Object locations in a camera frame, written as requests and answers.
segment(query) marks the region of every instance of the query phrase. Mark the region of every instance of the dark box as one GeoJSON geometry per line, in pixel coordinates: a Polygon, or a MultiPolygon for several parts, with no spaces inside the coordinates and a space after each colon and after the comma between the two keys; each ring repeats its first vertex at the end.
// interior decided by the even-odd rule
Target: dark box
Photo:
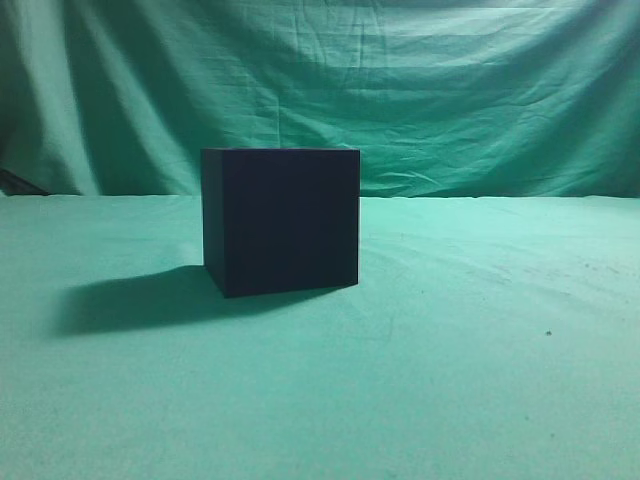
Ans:
{"type": "Polygon", "coordinates": [[[204,263],[225,297],[358,283],[360,151],[204,149],[204,263]]]}

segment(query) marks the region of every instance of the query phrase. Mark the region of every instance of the wrinkled fabric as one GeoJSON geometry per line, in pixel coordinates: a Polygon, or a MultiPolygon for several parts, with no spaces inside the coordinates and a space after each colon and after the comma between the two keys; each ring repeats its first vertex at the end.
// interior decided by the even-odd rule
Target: wrinkled fabric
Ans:
{"type": "Polygon", "coordinates": [[[5,0],[0,166],[194,194],[202,147],[349,147],[365,196],[637,196],[639,31],[637,0],[5,0]]]}

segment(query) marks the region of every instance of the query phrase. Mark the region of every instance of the cube front face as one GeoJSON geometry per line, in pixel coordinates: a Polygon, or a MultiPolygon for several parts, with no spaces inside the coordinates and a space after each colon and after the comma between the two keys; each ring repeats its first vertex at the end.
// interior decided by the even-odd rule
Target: cube front face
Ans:
{"type": "Polygon", "coordinates": [[[358,150],[204,150],[205,265],[229,297],[355,285],[359,189],[358,150]]]}

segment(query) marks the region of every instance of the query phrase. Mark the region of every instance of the cube side face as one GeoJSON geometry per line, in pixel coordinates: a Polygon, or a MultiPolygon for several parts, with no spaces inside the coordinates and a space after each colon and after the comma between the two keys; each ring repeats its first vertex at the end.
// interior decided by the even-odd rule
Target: cube side face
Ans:
{"type": "Polygon", "coordinates": [[[202,233],[204,265],[226,295],[224,190],[222,152],[201,151],[202,233]]]}
{"type": "Polygon", "coordinates": [[[223,158],[229,296],[358,283],[358,150],[223,158]]]}

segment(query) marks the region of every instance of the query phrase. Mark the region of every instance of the green tablecloth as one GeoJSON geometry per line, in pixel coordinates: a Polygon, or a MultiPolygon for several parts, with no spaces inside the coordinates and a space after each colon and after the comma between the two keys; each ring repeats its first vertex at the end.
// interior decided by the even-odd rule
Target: green tablecloth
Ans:
{"type": "Polygon", "coordinates": [[[363,199],[223,300],[197,197],[0,199],[0,477],[640,478],[640,200],[363,199]]]}

